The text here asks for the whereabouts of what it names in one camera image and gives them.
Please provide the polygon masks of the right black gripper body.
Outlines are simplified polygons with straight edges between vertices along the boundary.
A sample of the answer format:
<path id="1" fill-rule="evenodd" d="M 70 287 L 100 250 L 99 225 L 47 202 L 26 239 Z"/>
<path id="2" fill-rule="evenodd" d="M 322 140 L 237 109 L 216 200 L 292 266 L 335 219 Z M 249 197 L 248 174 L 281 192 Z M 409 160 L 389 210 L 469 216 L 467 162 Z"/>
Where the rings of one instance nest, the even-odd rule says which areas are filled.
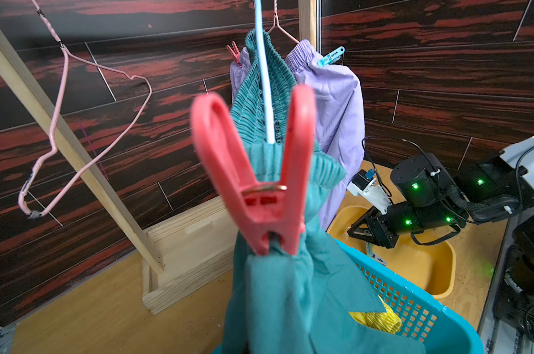
<path id="1" fill-rule="evenodd" d="M 404 201 L 390 206 L 386 215 L 382 215 L 372 207 L 359 219 L 365 221 L 375 236 L 375 242 L 371 244 L 386 249 L 395 248 L 401 235 L 410 235 L 414 243 L 419 246 L 435 246 L 457 236 L 455 214 L 440 203 L 415 207 L 410 202 Z M 451 227 L 453 231 L 436 240 L 426 242 L 418 240 L 418 235 L 437 227 Z"/>

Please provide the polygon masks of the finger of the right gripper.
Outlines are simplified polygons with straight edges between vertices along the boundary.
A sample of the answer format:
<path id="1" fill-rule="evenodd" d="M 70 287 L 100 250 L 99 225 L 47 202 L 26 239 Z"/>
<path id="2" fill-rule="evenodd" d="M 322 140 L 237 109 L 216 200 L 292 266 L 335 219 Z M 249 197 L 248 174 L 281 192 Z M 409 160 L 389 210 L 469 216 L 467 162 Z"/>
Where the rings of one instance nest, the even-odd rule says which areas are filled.
<path id="1" fill-rule="evenodd" d="M 351 225 L 347 234 L 351 238 L 363 240 L 367 243 L 375 242 L 375 236 L 372 234 L 369 226 L 361 219 L 355 221 L 355 223 Z"/>

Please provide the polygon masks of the red clothespin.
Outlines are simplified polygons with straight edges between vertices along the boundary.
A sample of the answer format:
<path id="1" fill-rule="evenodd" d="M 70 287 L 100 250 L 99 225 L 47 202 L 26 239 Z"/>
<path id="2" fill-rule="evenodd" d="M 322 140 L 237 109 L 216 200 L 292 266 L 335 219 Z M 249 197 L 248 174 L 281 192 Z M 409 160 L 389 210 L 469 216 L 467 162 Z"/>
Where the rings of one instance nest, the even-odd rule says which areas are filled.
<path id="1" fill-rule="evenodd" d="M 260 182 L 217 94 L 198 96 L 190 123 L 195 151 L 240 233 L 256 255 L 267 255 L 269 236 L 296 255 L 305 231 L 305 202 L 315 142 L 316 104 L 311 87 L 293 89 L 280 180 Z"/>

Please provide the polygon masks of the green shorts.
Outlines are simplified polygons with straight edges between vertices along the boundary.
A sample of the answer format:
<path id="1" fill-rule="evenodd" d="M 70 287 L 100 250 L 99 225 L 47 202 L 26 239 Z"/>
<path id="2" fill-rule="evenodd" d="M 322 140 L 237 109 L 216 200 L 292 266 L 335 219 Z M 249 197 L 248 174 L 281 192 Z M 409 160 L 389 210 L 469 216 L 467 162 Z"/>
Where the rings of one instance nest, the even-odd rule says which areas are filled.
<path id="1" fill-rule="evenodd" d="M 309 85 L 316 96 L 316 144 L 312 154 L 305 233 L 296 255 L 273 240 L 256 255 L 243 237 L 234 247 L 232 295 L 226 313 L 224 353 L 424 353 L 411 339 L 367 327 L 359 315 L 385 313 L 353 260 L 327 234 L 364 160 L 364 102 L 358 77 L 345 66 L 320 66 L 307 40 L 282 57 L 265 37 L 271 81 L 275 143 L 266 140 L 255 32 L 246 36 L 230 68 L 231 117 L 259 181 L 281 175 L 287 115 L 293 87 Z"/>

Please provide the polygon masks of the blue wire hanger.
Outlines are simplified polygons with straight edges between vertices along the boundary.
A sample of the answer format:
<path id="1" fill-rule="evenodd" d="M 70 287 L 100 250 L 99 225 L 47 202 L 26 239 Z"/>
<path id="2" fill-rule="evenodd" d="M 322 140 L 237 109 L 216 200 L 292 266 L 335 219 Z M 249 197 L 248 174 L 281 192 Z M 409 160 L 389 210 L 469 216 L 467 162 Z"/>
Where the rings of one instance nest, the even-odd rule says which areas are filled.
<path id="1" fill-rule="evenodd" d="M 274 110 L 272 106 L 271 82 L 268 75 L 268 63 L 265 52 L 264 29 L 262 24 L 262 2 L 260 0 L 254 0 L 254 25 L 256 32 L 259 72 L 262 84 L 262 96 L 264 102 L 266 142 L 268 144 L 274 144 L 276 142 L 274 130 Z"/>

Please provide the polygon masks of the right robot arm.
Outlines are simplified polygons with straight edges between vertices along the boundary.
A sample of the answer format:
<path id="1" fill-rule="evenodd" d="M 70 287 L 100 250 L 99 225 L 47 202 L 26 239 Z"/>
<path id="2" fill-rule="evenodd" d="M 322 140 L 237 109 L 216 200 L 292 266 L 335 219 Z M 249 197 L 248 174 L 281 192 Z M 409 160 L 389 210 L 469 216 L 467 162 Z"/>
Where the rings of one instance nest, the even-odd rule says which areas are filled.
<path id="1" fill-rule="evenodd" d="M 457 236 L 467 224 L 506 220 L 534 207 L 534 136 L 504 148 L 497 156 L 453 177 L 433 153 L 396 165 L 392 183 L 404 197 L 392 202 L 379 172 L 358 172 L 348 189 L 372 206 L 348 229 L 349 237 L 386 249 L 395 248 L 402 235 L 417 245 L 418 235 L 438 227 L 452 231 L 436 240 L 436 246 Z"/>

